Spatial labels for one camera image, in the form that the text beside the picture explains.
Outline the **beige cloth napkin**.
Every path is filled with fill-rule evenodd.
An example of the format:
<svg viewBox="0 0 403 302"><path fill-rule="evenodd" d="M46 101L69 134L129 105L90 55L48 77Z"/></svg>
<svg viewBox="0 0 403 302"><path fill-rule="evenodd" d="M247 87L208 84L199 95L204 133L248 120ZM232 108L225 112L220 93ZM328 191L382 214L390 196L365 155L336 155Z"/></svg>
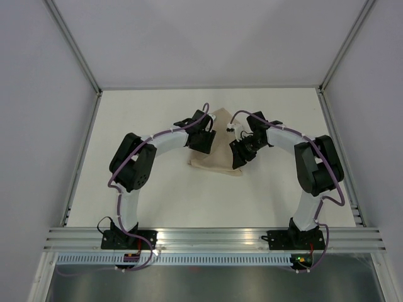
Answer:
<svg viewBox="0 0 403 302"><path fill-rule="evenodd" d="M213 140L209 154L192 151L188 160L188 165L203 169L209 172L218 172L229 176L242 176L240 168L233 169L233 155L230 149L230 143L236 139L232 132L227 131L227 124L232 115L225 109L220 108L212 113L215 115L213 130L216 136Z"/></svg>

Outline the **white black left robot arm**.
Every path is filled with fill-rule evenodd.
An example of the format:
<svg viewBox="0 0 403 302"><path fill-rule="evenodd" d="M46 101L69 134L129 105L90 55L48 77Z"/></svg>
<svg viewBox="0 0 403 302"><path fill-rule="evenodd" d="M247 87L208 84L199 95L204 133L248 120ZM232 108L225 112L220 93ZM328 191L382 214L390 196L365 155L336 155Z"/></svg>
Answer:
<svg viewBox="0 0 403 302"><path fill-rule="evenodd" d="M207 111L206 108L196 110L191 118L178 121L170 129L153 135L125 135L109 165L111 179L108 187L117 190L118 200L116 217L108 217L110 228L101 232L101 249L154 248L156 236L150 231L139 231L140 189L149 180L156 157L177 148L210 153L216 135L213 130L215 115Z"/></svg>

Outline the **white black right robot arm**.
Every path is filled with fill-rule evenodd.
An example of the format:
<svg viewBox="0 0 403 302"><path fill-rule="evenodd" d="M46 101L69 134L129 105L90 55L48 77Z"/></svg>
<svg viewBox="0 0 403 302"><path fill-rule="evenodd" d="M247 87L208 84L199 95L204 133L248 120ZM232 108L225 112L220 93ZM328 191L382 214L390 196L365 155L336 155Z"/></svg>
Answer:
<svg viewBox="0 0 403 302"><path fill-rule="evenodd" d="M328 135L309 138L280 121L267 121L260 111L248 113L247 124L249 132L234 119L227 124L227 131L235 135L229 144L233 169L245 166L264 147L278 147L294 157L297 180L302 188L288 228L269 230L262 240L268 243L270 250L325 250L329 237L319 223L324 201L338 206L346 203L340 186L344 171L332 138Z"/></svg>

